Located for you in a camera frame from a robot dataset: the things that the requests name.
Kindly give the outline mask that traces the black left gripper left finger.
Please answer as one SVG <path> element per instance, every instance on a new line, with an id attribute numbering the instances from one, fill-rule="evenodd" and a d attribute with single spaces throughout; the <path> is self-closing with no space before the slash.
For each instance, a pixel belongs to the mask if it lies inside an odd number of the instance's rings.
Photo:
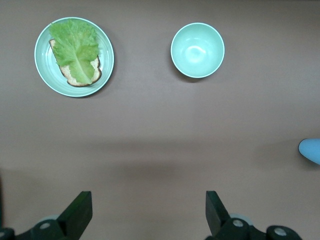
<path id="1" fill-rule="evenodd" d="M 31 237 L 33 240 L 78 240 L 92 216 L 92 193 L 82 191 L 56 219 L 36 224 L 31 229 Z"/>

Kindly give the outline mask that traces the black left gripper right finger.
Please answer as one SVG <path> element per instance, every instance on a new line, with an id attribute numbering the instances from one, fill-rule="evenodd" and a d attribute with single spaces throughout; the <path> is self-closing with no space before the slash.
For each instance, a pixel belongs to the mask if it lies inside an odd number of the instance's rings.
<path id="1" fill-rule="evenodd" d="M 265 233 L 239 217 L 231 217 L 216 191 L 205 195 L 205 217 L 211 232 L 207 240 L 264 240 Z"/>

